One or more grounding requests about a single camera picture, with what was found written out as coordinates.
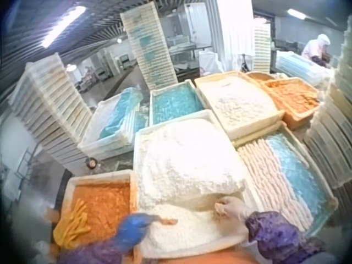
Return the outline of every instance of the glove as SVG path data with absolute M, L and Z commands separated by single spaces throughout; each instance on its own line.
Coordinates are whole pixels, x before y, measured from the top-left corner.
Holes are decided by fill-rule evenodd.
M 230 196 L 223 197 L 215 203 L 215 210 L 219 215 L 226 215 L 243 223 L 254 212 L 241 199 Z
M 147 234 L 149 225 L 153 221 L 158 221 L 158 217 L 145 213 L 135 213 L 127 216 L 121 222 L 113 238 L 113 242 L 118 250 L 126 253 L 141 243 Z

